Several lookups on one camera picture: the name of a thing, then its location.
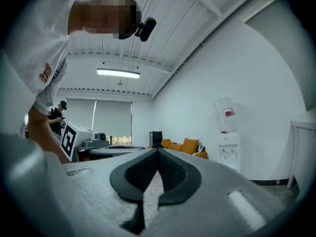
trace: fluorescent light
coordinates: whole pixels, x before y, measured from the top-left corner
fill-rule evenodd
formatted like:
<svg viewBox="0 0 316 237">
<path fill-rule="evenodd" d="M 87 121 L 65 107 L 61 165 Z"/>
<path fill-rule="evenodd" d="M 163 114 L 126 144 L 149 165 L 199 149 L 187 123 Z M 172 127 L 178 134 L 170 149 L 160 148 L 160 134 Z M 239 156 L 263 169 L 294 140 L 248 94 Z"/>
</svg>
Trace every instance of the fluorescent light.
<svg viewBox="0 0 316 237">
<path fill-rule="evenodd" d="M 115 69 L 97 69 L 98 75 L 139 79 L 140 73 Z"/>
</svg>

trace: white ceiling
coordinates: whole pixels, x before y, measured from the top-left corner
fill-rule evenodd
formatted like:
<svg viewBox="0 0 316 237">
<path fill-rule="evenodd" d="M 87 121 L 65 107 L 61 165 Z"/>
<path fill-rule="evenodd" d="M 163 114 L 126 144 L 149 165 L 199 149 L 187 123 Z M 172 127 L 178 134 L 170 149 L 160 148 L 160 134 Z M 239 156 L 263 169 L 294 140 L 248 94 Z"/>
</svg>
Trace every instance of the white ceiling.
<svg viewBox="0 0 316 237">
<path fill-rule="evenodd" d="M 70 38 L 69 68 L 60 90 L 93 89 L 154 97 L 196 47 L 246 0 L 136 1 L 143 21 L 147 17 L 157 21 L 148 41 L 75 33 Z M 104 67 L 139 72 L 141 76 L 125 79 L 97 75 L 96 69 Z M 122 87 L 117 85 L 120 79 Z"/>
</svg>

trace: gray floor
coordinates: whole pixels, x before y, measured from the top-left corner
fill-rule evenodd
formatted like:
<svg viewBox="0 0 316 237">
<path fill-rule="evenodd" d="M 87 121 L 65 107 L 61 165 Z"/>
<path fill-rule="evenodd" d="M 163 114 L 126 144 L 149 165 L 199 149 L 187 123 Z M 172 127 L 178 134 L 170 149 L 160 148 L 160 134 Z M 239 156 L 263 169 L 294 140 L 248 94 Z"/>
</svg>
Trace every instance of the gray floor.
<svg viewBox="0 0 316 237">
<path fill-rule="evenodd" d="M 299 189 L 297 185 L 294 185 L 291 189 L 287 189 L 286 186 L 261 186 L 276 197 L 284 206 L 292 204 L 298 193 Z M 163 194 L 162 180 L 157 172 L 144 193 L 144 217 L 146 227 L 152 222 L 154 217 L 157 215 L 157 204 L 158 198 Z"/>
</svg>

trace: orange cushion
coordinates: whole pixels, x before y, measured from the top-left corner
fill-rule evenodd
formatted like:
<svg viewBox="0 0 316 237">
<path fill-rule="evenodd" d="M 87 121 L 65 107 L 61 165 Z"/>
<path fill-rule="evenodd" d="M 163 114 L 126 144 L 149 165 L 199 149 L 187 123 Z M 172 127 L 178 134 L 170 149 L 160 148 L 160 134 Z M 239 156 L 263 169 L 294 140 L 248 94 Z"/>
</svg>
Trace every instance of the orange cushion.
<svg viewBox="0 0 316 237">
<path fill-rule="evenodd" d="M 162 140 L 161 141 L 161 145 L 164 147 L 164 148 L 169 148 L 169 145 L 170 145 L 171 141 L 169 139 L 167 140 Z"/>
<path fill-rule="evenodd" d="M 207 159 L 207 152 L 202 151 L 201 153 L 196 154 L 196 155 L 194 155 L 194 156 Z"/>
<path fill-rule="evenodd" d="M 198 140 L 190 140 L 190 139 L 185 138 L 181 151 L 192 155 L 193 153 L 196 152 L 197 146 L 198 146 Z"/>
<path fill-rule="evenodd" d="M 170 143 L 169 149 L 181 152 L 182 145 L 177 145 L 177 144 L 174 144 L 174 143 Z"/>
</svg>

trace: window blind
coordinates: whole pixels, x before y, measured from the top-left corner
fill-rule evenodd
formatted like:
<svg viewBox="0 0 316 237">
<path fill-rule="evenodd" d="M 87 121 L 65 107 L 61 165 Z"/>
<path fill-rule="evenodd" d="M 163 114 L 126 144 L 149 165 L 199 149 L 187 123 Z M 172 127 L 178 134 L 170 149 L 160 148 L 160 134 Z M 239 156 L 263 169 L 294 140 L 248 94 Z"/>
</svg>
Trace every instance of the window blind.
<svg viewBox="0 0 316 237">
<path fill-rule="evenodd" d="M 97 100 L 93 130 L 108 136 L 131 136 L 131 107 L 130 102 Z"/>
<path fill-rule="evenodd" d="M 67 110 L 63 111 L 65 122 L 71 121 L 91 129 L 95 100 L 68 98 L 66 102 Z"/>
</svg>

